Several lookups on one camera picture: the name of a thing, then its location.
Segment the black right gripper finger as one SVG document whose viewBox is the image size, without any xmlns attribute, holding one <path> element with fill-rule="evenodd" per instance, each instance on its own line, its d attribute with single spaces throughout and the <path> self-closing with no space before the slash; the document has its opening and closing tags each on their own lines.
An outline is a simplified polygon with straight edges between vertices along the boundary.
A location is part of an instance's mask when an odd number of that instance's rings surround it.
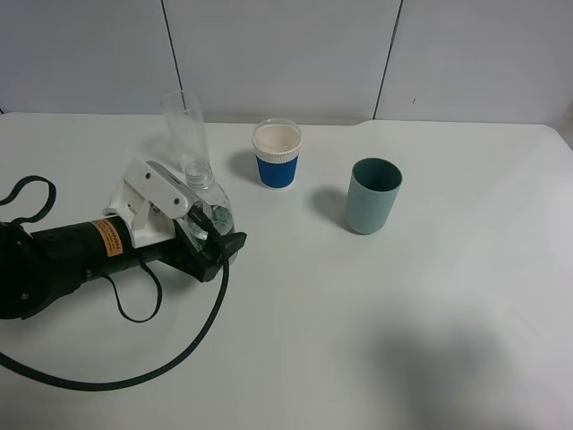
<svg viewBox="0 0 573 430">
<path fill-rule="evenodd" d="M 247 235 L 244 232 L 234 232 L 226 235 L 216 233 L 214 243 L 219 256 L 233 256 L 244 247 L 246 239 Z"/>
</svg>

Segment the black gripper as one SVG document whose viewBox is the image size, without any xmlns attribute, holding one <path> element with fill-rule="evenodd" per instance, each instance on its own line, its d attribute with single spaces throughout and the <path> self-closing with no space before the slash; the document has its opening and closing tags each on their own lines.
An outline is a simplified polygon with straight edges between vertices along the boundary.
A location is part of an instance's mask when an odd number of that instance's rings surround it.
<svg viewBox="0 0 573 430">
<path fill-rule="evenodd" d="M 33 232 L 47 260 L 67 270 L 113 274 L 144 262 L 172 263 L 199 282 L 213 280 L 221 266 L 214 238 L 195 223 L 174 222 L 175 237 L 136 248 L 118 216 Z"/>
</svg>

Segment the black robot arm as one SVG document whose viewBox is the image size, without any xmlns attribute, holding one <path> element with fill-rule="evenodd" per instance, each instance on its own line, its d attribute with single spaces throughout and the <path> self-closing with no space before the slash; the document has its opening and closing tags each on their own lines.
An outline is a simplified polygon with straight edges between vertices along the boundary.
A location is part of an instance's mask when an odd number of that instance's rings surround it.
<svg viewBox="0 0 573 430">
<path fill-rule="evenodd" d="M 88 281 L 154 261 L 200 282 L 213 280 L 222 265 L 213 241 L 198 251 L 179 227 L 173 238 L 135 248 L 118 216 L 31 234 L 3 223 L 1 317 L 30 318 Z"/>
</svg>

